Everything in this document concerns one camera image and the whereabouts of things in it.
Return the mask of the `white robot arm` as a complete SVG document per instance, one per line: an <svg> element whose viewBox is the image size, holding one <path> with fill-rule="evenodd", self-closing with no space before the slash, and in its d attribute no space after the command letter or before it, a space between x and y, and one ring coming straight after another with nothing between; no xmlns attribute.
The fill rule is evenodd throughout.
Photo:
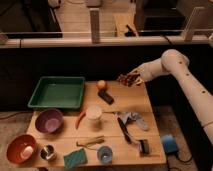
<svg viewBox="0 0 213 171"><path fill-rule="evenodd" d="M144 82L171 74L179 83L213 145L213 95L193 76L188 65L189 59L184 54L169 49L160 58L134 68L130 74L138 75Z"/></svg>

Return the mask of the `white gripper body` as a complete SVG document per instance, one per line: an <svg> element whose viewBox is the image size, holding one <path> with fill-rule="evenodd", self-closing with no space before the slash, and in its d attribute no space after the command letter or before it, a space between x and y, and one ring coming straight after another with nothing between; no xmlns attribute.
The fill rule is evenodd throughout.
<svg viewBox="0 0 213 171"><path fill-rule="evenodd" d="M145 67L136 67L131 72L130 75L133 77L133 85L141 85L147 81L146 78L146 68Z"/></svg>

